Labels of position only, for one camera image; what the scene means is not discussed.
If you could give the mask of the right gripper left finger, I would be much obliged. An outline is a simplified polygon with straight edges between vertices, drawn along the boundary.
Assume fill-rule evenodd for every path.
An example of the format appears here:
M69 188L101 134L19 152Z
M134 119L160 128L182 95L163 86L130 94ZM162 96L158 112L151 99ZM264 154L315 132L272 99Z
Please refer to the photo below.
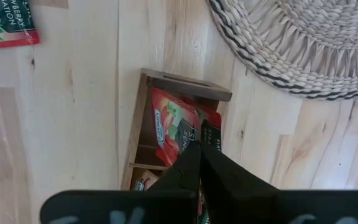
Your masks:
M199 190L200 163L200 142L191 142L149 190Z

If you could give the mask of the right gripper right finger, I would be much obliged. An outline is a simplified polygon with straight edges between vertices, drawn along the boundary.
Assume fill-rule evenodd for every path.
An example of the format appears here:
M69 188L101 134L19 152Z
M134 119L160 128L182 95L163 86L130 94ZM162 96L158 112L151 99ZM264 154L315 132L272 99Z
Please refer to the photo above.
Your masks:
M278 189L201 143L200 177L210 224L268 224Z

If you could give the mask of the wooden tea organizer box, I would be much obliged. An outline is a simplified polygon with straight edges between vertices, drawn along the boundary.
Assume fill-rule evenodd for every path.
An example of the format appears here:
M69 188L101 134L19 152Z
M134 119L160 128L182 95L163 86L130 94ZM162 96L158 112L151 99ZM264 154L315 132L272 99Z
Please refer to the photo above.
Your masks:
M157 157L157 143L151 107L153 87L165 90L179 98L188 96L197 103L217 110L221 101L231 100L230 90L217 84L183 77L149 68L140 69L140 81L135 86L137 91L134 113L125 126L130 129L126 147L126 160L122 175L121 189L130 190L134 181L133 175L141 169L148 169L160 175L167 167Z

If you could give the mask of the round woven placemat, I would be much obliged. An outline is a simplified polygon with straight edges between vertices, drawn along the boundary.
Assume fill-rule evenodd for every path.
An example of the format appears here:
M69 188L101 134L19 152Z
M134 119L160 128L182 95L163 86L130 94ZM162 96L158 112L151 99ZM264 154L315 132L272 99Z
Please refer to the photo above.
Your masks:
M358 97L358 0L206 0L234 55L261 80L319 100Z

